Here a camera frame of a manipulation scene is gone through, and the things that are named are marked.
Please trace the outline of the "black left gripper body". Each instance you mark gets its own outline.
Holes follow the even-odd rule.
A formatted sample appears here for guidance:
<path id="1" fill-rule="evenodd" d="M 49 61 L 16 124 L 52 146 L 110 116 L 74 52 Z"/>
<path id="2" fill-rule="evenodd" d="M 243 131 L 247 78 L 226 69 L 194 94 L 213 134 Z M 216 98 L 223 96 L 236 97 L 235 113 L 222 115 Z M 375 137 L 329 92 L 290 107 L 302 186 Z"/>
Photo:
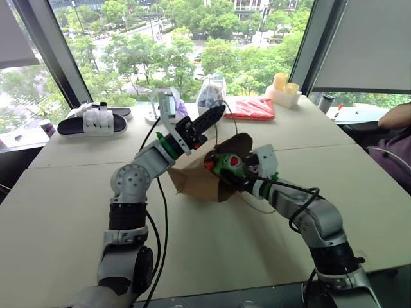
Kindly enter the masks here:
<path id="1" fill-rule="evenodd" d="M 208 140 L 204 135 L 204 132 L 208 129 L 207 121 L 202 116 L 194 121 L 186 116 L 175 125 L 175 129 L 191 150 L 198 149 Z"/>

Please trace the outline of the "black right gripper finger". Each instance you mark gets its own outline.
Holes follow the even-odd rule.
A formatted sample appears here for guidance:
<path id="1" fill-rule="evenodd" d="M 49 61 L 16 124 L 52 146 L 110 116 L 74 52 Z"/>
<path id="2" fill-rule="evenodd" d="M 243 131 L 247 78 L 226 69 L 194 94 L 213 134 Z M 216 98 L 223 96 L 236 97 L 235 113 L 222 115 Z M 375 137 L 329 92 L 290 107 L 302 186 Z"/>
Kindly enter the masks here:
<path id="1" fill-rule="evenodd" d="M 235 175 L 231 171 L 222 171 L 220 178 L 224 183 L 233 187 L 243 187 L 247 183 L 246 177 Z"/>

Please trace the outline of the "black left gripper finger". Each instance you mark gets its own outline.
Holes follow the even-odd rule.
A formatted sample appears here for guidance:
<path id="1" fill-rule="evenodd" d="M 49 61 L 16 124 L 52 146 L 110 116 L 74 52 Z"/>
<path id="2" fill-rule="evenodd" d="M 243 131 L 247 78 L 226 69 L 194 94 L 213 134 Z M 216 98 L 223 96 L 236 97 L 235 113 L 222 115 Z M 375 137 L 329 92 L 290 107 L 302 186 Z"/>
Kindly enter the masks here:
<path id="1" fill-rule="evenodd" d="M 197 131 L 205 132 L 223 116 L 224 109 L 209 109 L 197 118 Z"/>
<path id="2" fill-rule="evenodd" d="M 216 124 L 225 112 L 225 106 L 217 106 L 210 108 L 202 115 L 200 115 L 197 119 L 194 120 L 195 126 L 212 126 Z"/>

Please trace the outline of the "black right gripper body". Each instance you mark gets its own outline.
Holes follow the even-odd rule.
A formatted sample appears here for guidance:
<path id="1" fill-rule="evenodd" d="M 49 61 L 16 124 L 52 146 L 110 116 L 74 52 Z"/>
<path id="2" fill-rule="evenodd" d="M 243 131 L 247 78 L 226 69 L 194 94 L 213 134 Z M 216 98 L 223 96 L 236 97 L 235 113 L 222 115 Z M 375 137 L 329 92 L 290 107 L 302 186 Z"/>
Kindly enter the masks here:
<path id="1" fill-rule="evenodd" d="M 259 179 L 259 159 L 255 153 L 250 153 L 241 164 L 244 172 L 240 182 L 240 192 L 260 193 L 262 180 Z"/>

